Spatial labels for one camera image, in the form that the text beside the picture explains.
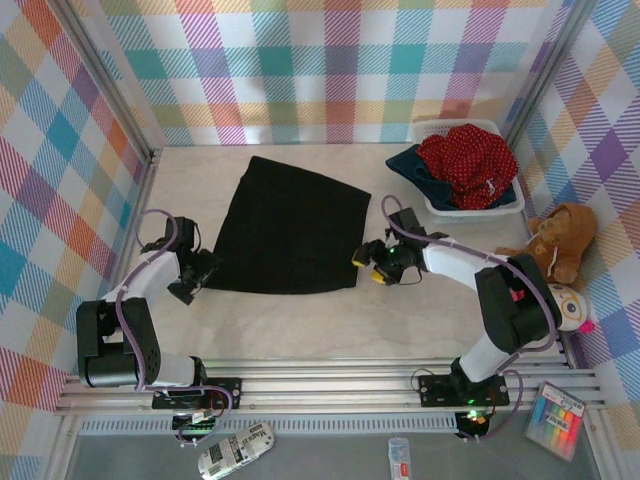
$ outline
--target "navy blue cloth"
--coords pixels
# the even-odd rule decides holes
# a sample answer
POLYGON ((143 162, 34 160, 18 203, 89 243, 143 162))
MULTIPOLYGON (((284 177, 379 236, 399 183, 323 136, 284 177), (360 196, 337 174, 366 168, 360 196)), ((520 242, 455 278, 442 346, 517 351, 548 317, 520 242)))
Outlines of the navy blue cloth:
MULTIPOLYGON (((420 145, 413 145, 404 152, 386 161, 387 167, 413 183, 436 210, 460 210, 451 201, 453 188, 448 182, 441 182, 431 176, 424 161, 416 153, 420 145)), ((505 190, 504 194, 488 208, 496 208, 516 201, 516 192, 513 185, 505 190)))

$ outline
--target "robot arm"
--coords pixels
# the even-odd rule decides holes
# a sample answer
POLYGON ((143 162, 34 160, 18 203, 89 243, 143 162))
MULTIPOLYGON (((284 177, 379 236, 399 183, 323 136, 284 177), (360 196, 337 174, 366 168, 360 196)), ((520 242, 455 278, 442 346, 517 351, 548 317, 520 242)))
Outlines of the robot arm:
MULTIPOLYGON (((411 208, 396 212, 390 218, 403 230, 426 236, 411 208)), ((354 254, 356 266, 374 263, 374 281, 398 284, 404 270, 417 267, 452 278, 478 293, 485 333, 468 353, 454 360, 447 379, 460 404, 466 404, 474 392, 487 388, 519 350, 549 335, 549 324, 540 304, 506 267, 449 246, 417 241, 391 229, 387 230, 387 240, 391 234, 397 244, 387 247, 382 240, 375 240, 365 243, 354 254)), ((437 233, 430 237, 446 235, 437 233)), ((505 260, 523 272, 540 291, 558 327, 560 310, 534 259, 520 254, 505 260)))
MULTIPOLYGON (((164 237, 146 245, 140 263, 146 266, 135 276, 122 297, 122 313, 145 358, 145 384, 191 386, 201 383, 199 359, 161 353, 151 320, 153 309, 166 289, 187 305, 217 267, 213 254, 195 247, 195 223, 175 219, 176 241, 167 251, 150 259, 173 234, 167 221, 164 237)), ((124 281, 102 299, 83 302, 77 310, 78 370, 88 387, 138 384, 138 365, 129 340, 121 334, 115 310, 124 281)))

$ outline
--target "colorful box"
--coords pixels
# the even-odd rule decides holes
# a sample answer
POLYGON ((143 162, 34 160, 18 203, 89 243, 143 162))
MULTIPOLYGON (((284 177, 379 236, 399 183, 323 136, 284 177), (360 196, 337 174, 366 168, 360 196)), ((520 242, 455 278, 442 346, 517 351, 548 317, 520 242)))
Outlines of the colorful box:
POLYGON ((536 397, 525 436, 571 461, 587 404, 544 382, 536 397))

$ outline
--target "label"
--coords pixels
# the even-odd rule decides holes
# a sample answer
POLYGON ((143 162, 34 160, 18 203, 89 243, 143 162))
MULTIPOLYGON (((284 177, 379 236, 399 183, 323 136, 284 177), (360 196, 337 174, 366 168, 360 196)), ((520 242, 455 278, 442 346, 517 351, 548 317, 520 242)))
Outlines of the label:
POLYGON ((542 396, 551 400, 556 405, 559 405, 563 410, 571 412, 580 418, 584 415, 584 410, 586 408, 586 404, 584 402, 570 397, 555 388, 553 385, 546 384, 542 389, 542 396))
POLYGON ((200 475, 205 480, 229 475, 271 449, 274 441, 273 432, 266 423, 242 430, 216 443, 200 456, 200 475))
POLYGON ((554 427, 558 427, 560 430, 564 432, 569 432, 569 424, 562 420, 560 417, 556 417, 555 415, 549 415, 547 417, 547 422, 549 422, 554 427))

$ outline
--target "brown teddy bear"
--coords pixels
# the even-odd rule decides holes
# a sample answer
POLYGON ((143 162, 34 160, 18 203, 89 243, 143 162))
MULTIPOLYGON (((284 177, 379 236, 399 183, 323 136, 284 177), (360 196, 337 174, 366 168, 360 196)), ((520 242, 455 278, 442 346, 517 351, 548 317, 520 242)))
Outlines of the brown teddy bear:
POLYGON ((496 253, 509 257, 526 252, 535 258, 547 282, 571 284, 585 251, 596 234, 596 216, 589 207, 562 203, 546 220, 532 218, 527 223, 533 234, 524 249, 499 247, 496 253))

